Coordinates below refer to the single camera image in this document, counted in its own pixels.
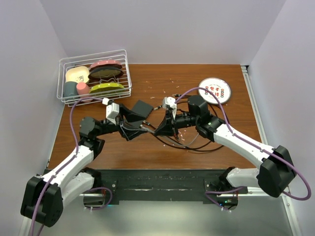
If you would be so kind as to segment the black network switch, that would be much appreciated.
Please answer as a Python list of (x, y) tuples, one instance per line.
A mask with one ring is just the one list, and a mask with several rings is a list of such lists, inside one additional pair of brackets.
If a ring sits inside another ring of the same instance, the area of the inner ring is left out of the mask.
[(138, 121), (134, 121), (132, 122), (132, 124), (134, 126), (136, 126), (136, 123), (138, 124), (138, 126), (142, 123), (142, 121), (146, 120), (149, 115), (151, 114), (151, 112), (153, 111), (154, 107), (142, 100), (138, 100), (135, 105), (132, 107), (132, 111), (141, 115), (143, 118), (138, 120)]

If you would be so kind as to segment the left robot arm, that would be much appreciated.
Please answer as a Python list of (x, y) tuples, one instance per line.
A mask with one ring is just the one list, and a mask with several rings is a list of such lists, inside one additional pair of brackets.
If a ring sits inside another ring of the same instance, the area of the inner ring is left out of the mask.
[(110, 102), (106, 118), (85, 117), (80, 122), (79, 138), (73, 152), (57, 167), (42, 176), (32, 177), (26, 185), (20, 213), (33, 221), (52, 227), (63, 209), (86, 191), (98, 192), (101, 174), (87, 168), (101, 153), (105, 141), (99, 136), (119, 132), (127, 141), (146, 133), (140, 128), (153, 111), (153, 106), (139, 100), (130, 110), (123, 104)]

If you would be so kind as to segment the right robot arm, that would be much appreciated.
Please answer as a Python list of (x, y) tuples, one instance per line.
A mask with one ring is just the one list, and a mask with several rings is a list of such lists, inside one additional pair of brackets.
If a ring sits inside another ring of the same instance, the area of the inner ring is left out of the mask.
[(231, 193), (237, 187), (259, 187), (271, 197), (278, 197), (295, 178), (296, 172), (286, 163), (292, 160), (282, 146), (273, 148), (262, 144), (232, 128), (225, 120), (213, 115), (199, 95), (188, 98), (187, 113), (178, 114), (175, 98), (165, 97), (166, 110), (155, 136), (177, 137), (179, 129), (195, 127), (197, 133), (211, 142), (223, 145), (250, 161), (254, 168), (229, 167), (219, 177), (219, 189)]

